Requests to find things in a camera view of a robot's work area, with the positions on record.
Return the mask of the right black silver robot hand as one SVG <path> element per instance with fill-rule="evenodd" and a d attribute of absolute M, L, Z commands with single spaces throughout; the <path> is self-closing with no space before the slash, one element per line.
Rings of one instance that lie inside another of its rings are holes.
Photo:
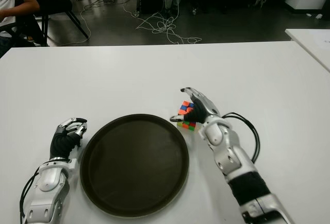
<path fill-rule="evenodd" d="M 177 123 L 187 121 L 203 124 L 210 116 L 221 116 L 214 103 L 202 92 L 191 87 L 182 88 L 180 91 L 186 93 L 190 97 L 194 103 L 194 107 L 193 110 L 187 114 L 178 114 L 170 117 L 171 122 Z"/>

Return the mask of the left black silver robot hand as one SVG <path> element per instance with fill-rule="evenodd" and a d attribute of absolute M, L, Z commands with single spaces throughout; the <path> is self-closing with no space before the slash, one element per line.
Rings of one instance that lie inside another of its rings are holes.
<path fill-rule="evenodd" d="M 80 117 L 71 117 L 56 128 L 51 141 L 49 158 L 68 159 L 71 151 L 80 147 L 80 140 L 87 131 L 87 120 Z"/>

